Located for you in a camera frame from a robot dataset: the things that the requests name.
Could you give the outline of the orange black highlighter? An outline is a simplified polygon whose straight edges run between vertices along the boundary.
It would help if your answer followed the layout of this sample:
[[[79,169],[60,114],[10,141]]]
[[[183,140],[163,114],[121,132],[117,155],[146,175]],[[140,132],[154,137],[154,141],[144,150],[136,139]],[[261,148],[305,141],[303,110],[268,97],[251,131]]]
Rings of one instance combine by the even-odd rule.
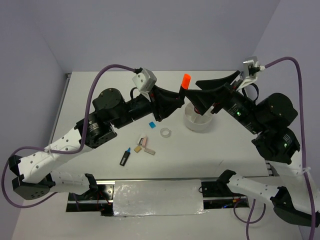
[[[186,95],[186,91],[187,91],[188,89],[183,89],[182,87],[181,87],[181,85],[180,85],[180,89],[179,89],[179,93],[178,93],[178,96],[179,96],[179,98],[180,99],[184,99],[185,98],[185,95]]]

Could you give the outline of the orange cap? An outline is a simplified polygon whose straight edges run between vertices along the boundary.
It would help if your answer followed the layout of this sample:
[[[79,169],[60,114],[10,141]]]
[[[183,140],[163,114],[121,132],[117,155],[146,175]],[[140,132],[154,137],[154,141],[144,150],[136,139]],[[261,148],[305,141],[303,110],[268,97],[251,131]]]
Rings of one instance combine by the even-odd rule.
[[[191,79],[192,77],[189,74],[185,73],[182,78],[181,87],[187,90],[189,88]]]

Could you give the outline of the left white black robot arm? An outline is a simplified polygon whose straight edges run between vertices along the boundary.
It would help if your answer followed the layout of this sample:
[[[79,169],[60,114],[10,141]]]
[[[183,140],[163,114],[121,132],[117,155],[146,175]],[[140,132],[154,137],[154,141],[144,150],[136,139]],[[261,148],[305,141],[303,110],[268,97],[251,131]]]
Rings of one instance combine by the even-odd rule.
[[[160,122],[184,103],[183,91],[173,92],[153,86],[148,97],[139,94],[125,101],[116,88],[107,88],[93,100],[94,111],[88,119],[78,121],[64,136],[44,151],[29,156],[14,154],[8,159],[9,169],[16,175],[13,191],[25,200],[35,200],[50,192],[74,193],[91,200],[98,185],[90,173],[71,174],[57,168],[71,159],[88,153],[114,139],[120,129],[144,116],[153,114]]]

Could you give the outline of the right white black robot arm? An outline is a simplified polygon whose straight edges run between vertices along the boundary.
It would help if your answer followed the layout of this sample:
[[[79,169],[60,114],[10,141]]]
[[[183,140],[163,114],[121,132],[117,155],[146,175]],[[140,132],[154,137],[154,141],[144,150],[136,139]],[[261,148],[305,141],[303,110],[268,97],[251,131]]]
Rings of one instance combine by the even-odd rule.
[[[242,194],[271,204],[283,221],[298,226],[320,225],[319,191],[306,169],[302,146],[289,128],[298,116],[291,100],[273,93],[260,103],[244,93],[247,83],[239,80],[240,72],[212,80],[199,80],[197,89],[189,89],[191,77],[185,75],[181,91],[201,115],[226,111],[246,130],[255,135],[252,144],[259,155],[274,167],[282,186],[263,186],[233,170],[225,170],[217,179],[223,196]]]

